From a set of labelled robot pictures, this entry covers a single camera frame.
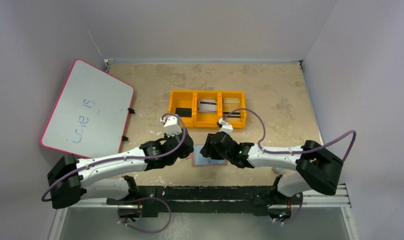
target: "white wall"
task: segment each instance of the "white wall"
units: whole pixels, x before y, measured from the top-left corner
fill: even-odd
[[[106,59],[294,61],[337,0],[80,0]]]
[[[0,239],[47,239],[40,201],[60,154],[39,136],[74,59],[103,61],[73,0],[0,0]]]
[[[358,130],[343,179],[362,239],[404,239],[404,0],[339,0],[304,69],[324,140]]]

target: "wooden table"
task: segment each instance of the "wooden table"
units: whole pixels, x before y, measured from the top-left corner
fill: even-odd
[[[298,64],[131,64],[116,63],[109,74],[131,84],[135,94],[122,151],[160,138],[159,122],[167,112],[170,92],[178,90],[244,91],[246,107],[264,120],[267,136],[263,145],[287,147],[305,140],[320,142],[320,135]],[[203,145],[207,133],[217,129],[191,128],[195,145]],[[256,143],[262,137],[258,119],[248,112],[245,129],[234,130],[239,142]],[[192,167],[190,159],[178,159],[173,166],[129,173],[138,185],[165,186],[256,186],[271,185],[276,174],[270,167],[240,169],[225,166]]]

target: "whiteboard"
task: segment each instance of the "whiteboard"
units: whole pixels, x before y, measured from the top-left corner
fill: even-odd
[[[41,145],[98,158],[117,154],[134,89],[83,60],[75,60]]]

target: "handwriting on whiteboard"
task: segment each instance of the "handwriting on whiteboard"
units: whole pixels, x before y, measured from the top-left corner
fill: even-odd
[[[95,101],[87,100],[87,99],[83,100],[83,107],[92,109],[95,106],[96,106]],[[82,141],[85,128],[87,127],[87,124],[89,121],[90,121],[90,119],[87,116],[81,115],[81,116],[77,117],[78,123],[76,125],[76,128],[74,129],[74,133],[73,133],[74,136],[73,136],[71,142],[79,144]]]

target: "blue object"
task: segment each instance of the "blue object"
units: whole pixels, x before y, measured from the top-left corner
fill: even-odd
[[[194,148],[194,166],[207,166],[207,165],[224,165],[225,160],[214,160],[209,157],[203,157],[200,154],[200,150],[203,148],[203,145],[195,145]]]

